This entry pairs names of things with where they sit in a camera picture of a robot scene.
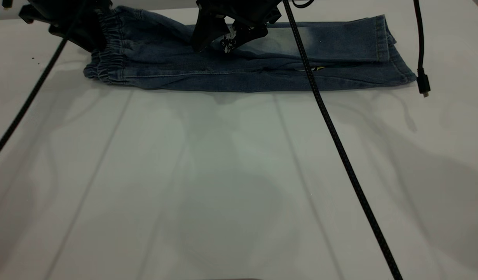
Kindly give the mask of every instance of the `faded denim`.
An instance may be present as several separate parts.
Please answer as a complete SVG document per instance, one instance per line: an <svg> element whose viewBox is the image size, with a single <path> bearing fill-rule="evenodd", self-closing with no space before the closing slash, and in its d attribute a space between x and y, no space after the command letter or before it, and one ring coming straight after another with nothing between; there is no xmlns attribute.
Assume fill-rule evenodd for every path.
<svg viewBox="0 0 478 280"><path fill-rule="evenodd" d="M117 7L101 18L108 45L94 51L87 78L143 89L265 92L308 91L288 23L230 54L216 40L202 53L193 26L153 12ZM351 22L298 23L320 90L397 86L416 80L394 44L385 16Z"/></svg>

